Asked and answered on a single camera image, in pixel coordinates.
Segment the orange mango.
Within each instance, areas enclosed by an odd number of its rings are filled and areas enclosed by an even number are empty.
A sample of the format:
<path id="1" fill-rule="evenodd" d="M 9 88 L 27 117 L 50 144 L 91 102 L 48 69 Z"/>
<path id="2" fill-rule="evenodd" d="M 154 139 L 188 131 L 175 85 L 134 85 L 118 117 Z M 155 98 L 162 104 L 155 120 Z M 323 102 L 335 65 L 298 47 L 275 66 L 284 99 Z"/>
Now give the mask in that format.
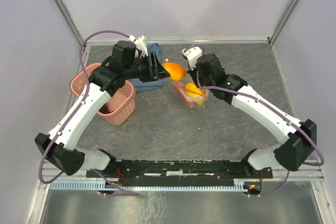
<path id="1" fill-rule="evenodd" d="M 186 76 L 185 68 L 177 63 L 165 62 L 163 68 L 170 74 L 172 81 L 181 81 Z"/>

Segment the yellow lemon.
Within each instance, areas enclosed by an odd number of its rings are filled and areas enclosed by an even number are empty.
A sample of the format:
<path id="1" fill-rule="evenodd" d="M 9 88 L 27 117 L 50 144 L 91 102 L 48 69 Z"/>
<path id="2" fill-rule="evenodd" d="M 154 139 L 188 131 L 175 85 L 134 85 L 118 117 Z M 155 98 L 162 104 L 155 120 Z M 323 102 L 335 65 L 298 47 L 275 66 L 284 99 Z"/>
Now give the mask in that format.
<path id="1" fill-rule="evenodd" d="M 198 88 L 194 83 L 188 82 L 184 86 L 185 97 L 188 102 L 202 105 L 206 101 L 206 95 L 203 90 Z"/>

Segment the clear zip bag red zipper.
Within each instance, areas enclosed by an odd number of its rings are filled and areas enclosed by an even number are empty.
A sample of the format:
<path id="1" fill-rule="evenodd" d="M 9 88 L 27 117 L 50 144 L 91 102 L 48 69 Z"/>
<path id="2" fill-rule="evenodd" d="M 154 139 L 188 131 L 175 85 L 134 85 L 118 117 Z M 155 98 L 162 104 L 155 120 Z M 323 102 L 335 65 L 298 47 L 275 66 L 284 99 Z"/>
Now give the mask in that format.
<path id="1" fill-rule="evenodd" d="M 190 107 L 203 106 L 208 101 L 208 92 L 196 86 L 192 77 L 187 73 L 188 67 L 165 59 L 163 67 L 170 74 L 172 87 L 178 96 Z"/>

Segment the dark red grape bunch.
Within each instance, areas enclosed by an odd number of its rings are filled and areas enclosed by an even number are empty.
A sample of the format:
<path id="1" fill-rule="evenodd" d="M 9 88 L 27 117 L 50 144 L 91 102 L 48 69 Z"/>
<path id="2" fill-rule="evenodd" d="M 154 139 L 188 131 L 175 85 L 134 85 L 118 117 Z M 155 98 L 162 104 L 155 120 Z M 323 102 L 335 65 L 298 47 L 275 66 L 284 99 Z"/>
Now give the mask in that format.
<path id="1" fill-rule="evenodd" d="M 106 104 L 104 104 L 100 108 L 99 112 L 102 113 L 102 114 L 109 114 L 109 113 L 111 113 L 111 111 L 109 110 L 109 107 Z"/>

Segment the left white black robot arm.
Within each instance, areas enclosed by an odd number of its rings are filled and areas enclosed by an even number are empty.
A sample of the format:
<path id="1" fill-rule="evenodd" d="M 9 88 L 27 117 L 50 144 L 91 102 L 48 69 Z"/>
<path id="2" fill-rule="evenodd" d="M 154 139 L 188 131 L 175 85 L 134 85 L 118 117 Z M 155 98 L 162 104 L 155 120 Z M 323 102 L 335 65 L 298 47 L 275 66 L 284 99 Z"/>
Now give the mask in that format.
<path id="1" fill-rule="evenodd" d="M 155 52 L 145 53 L 131 41 L 121 40 L 112 49 L 111 56 L 98 64 L 88 77 L 86 85 L 65 117 L 49 133 L 38 133 L 35 144 L 47 160 L 62 173 L 71 176 L 79 170 L 98 169 L 105 177 L 116 171 L 115 162 L 105 151 L 86 151 L 77 143 L 93 117 L 127 80 L 152 82 L 168 78 Z"/>

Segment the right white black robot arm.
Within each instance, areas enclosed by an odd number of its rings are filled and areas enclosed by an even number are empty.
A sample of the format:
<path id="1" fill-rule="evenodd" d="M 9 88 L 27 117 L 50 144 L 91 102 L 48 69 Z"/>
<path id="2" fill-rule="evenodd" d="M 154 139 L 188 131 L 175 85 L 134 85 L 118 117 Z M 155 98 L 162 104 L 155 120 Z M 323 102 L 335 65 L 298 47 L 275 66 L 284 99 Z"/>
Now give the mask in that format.
<path id="1" fill-rule="evenodd" d="M 301 121 L 278 109 L 260 96 L 244 79 L 227 74 L 215 54 L 188 50 L 188 74 L 199 88 L 208 89 L 216 98 L 250 115 L 278 141 L 277 145 L 254 150 L 246 155 L 241 172 L 254 177 L 260 170 L 280 165 L 295 172 L 306 163 L 317 143 L 317 126 Z"/>

